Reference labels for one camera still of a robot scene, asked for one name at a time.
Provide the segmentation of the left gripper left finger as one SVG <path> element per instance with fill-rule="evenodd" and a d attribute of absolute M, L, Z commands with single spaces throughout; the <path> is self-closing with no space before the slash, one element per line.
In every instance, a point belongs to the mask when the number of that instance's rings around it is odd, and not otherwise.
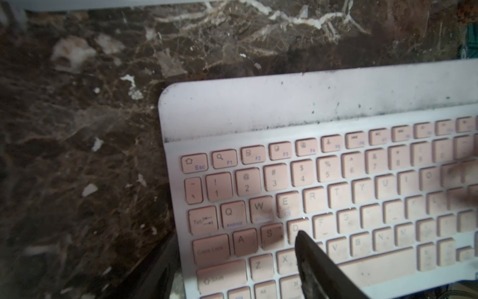
<path fill-rule="evenodd" d="M 168 299 L 180 269 L 178 235 L 171 233 L 157 245 L 108 298 Z"/>

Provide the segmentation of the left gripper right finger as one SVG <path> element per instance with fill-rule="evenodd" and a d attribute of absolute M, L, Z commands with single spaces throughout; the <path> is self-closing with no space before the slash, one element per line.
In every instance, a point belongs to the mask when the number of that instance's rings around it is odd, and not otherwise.
<path fill-rule="evenodd" d="M 366 299 L 362 292 L 303 230 L 295 253 L 305 299 Z"/>

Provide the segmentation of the pink keyboard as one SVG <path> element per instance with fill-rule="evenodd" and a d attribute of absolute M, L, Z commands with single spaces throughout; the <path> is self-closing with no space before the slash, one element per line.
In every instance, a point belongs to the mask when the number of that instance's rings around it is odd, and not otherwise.
<path fill-rule="evenodd" d="M 478 62 L 175 83 L 188 299 L 299 299 L 299 232 L 372 299 L 478 277 Z"/>
<path fill-rule="evenodd" d="M 202 0 L 12 0 L 11 6 L 33 12 L 78 11 L 164 4 L 185 4 Z"/>

